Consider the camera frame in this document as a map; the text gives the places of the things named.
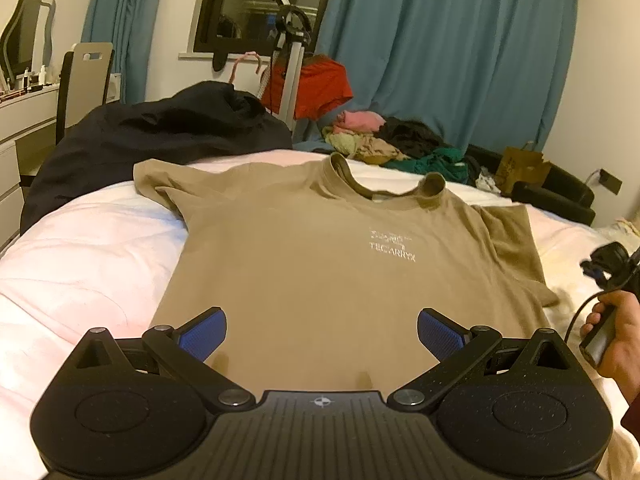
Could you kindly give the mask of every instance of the silver bolt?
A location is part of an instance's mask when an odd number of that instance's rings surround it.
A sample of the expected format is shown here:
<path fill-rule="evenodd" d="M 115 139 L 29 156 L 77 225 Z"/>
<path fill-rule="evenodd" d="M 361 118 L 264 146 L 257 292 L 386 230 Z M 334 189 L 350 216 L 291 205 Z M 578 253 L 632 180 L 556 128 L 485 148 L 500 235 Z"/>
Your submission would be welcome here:
<path fill-rule="evenodd" d="M 424 402 L 424 394 L 418 390 L 399 390 L 394 399 L 401 406 L 417 406 Z"/>
<path fill-rule="evenodd" d="M 218 400 L 225 406 L 242 406 L 251 400 L 251 394 L 237 388 L 225 390 L 218 396 Z"/>

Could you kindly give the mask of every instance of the brown paper bag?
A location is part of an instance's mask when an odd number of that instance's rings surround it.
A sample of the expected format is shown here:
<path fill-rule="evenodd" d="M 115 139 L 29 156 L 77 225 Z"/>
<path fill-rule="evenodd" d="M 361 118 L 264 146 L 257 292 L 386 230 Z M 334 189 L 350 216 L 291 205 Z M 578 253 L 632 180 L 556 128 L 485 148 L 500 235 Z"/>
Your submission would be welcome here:
<path fill-rule="evenodd" d="M 495 180 L 500 191 L 509 196 L 516 182 L 542 186 L 550 170 L 551 162 L 545 162 L 542 153 L 507 148 L 502 155 Z"/>

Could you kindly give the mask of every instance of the blue curtain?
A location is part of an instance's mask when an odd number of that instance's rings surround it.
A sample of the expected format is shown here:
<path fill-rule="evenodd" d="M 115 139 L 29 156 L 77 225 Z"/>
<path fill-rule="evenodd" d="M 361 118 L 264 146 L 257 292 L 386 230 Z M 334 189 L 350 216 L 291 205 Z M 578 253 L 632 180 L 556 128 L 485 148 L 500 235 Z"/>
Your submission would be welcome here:
<path fill-rule="evenodd" d="M 113 73 L 122 74 L 122 100 L 145 100 L 146 72 L 160 0 L 91 0 L 82 41 L 111 41 Z"/>
<path fill-rule="evenodd" d="M 346 109 L 421 120 L 463 149 L 541 148 L 576 18 L 577 0 L 329 0 L 317 51 L 347 67 Z"/>

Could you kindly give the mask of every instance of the bedsheet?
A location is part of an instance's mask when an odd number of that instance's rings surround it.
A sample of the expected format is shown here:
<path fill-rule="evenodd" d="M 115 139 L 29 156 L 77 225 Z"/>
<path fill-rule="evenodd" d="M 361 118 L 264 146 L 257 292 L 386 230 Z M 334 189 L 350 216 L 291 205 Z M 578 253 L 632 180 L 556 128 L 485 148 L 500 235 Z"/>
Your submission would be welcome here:
<path fill-rule="evenodd" d="M 323 157 L 283 150 L 192 166 L 222 172 L 248 162 L 284 166 Z M 405 192 L 420 179 L 359 162 L 350 165 L 354 177 L 372 189 Z M 471 187 L 448 187 L 471 204 L 511 205 Z M 547 284 L 561 298 L 546 316 L 564 334 L 575 309 L 597 291 L 578 263 L 607 240 L 531 207 L 529 218 Z M 125 182 L 49 214 L 0 258 L 0 480 L 35 480 L 45 474 L 29 432 L 34 404 L 87 329 L 106 326 L 115 337 L 137 337 L 148 328 L 186 236 L 179 218 Z M 574 334 L 574 351 L 577 344 Z M 586 369 L 615 423 L 598 472 L 607 479 L 640 480 L 640 449 L 620 426 L 626 402 L 613 381 Z"/>

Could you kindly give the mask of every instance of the human hand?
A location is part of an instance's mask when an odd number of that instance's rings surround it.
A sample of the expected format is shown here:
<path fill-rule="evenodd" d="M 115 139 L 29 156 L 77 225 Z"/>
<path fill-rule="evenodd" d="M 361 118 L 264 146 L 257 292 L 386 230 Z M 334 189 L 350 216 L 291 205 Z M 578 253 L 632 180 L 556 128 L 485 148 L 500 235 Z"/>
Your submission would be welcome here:
<path fill-rule="evenodd" d="M 626 401 L 631 404 L 640 394 L 640 303 L 635 294 L 617 290 L 598 297 L 586 323 L 580 329 L 585 337 L 600 322 L 605 305 L 616 307 L 616 337 L 605 352 L 598 373 L 618 384 Z"/>

